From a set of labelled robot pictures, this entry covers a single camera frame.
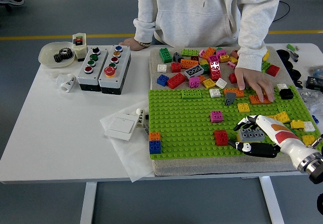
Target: white table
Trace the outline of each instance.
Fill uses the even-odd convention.
[[[323,54],[314,44],[296,44],[300,58],[294,69],[302,73],[305,68],[323,62]],[[269,44],[275,49],[286,49],[285,44]],[[149,49],[131,52],[132,61],[121,95],[82,91],[74,85],[70,93],[58,89],[50,73],[60,71],[78,75],[81,63],[53,70],[41,65],[22,107],[15,127],[0,161],[0,182],[42,183],[42,182],[88,182],[85,192],[81,223],[92,217],[96,182],[128,180],[114,148],[107,143],[99,122],[131,104],[148,98],[150,76],[148,69],[150,50],[165,46],[151,46]],[[323,123],[319,124],[323,132]],[[299,175],[288,172],[277,175]],[[208,176],[176,176],[168,179],[185,178],[228,178],[260,177],[263,189],[272,196],[270,178],[275,173],[226,174]],[[277,200],[267,200],[268,208],[275,208]],[[273,222],[282,220],[272,216]]]

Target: hand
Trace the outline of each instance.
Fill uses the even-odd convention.
[[[263,102],[262,90],[265,91],[270,102],[275,100],[274,87],[271,81],[262,72],[251,69],[236,68],[235,75],[240,90],[245,89],[245,82],[247,82],[250,87],[256,91],[261,102]]]
[[[130,50],[132,51],[140,51],[145,48],[144,46],[140,45],[133,37],[127,38],[126,40],[124,40],[124,42],[120,42],[119,45],[129,46]]]

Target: gray hoodie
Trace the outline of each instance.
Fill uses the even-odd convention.
[[[138,0],[135,40],[153,34],[172,47],[215,47],[238,39],[237,67],[261,71],[263,42],[279,0]]]

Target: robotic hand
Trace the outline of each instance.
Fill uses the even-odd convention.
[[[242,119],[234,128],[256,129],[259,127],[274,142],[274,145],[264,143],[246,143],[229,140],[229,144],[246,155],[257,157],[276,157],[277,153],[288,154],[293,166],[300,172],[307,172],[314,184],[323,182],[323,156],[315,147],[323,140],[323,134],[309,146],[292,133],[284,124],[265,116],[248,116]]]

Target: black cable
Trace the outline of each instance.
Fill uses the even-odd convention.
[[[279,2],[280,2],[280,3],[283,3],[283,4],[286,4],[286,5],[288,6],[288,12],[287,12],[285,15],[283,15],[282,17],[280,17],[280,18],[278,18],[278,19],[274,20],[273,22],[278,21],[278,20],[280,20],[280,19],[284,18],[285,16],[287,16],[287,15],[288,15],[288,13],[289,13],[289,12],[290,12],[290,10],[291,10],[291,7],[289,6],[289,4],[287,4],[286,2],[283,2],[283,1],[279,1]]]

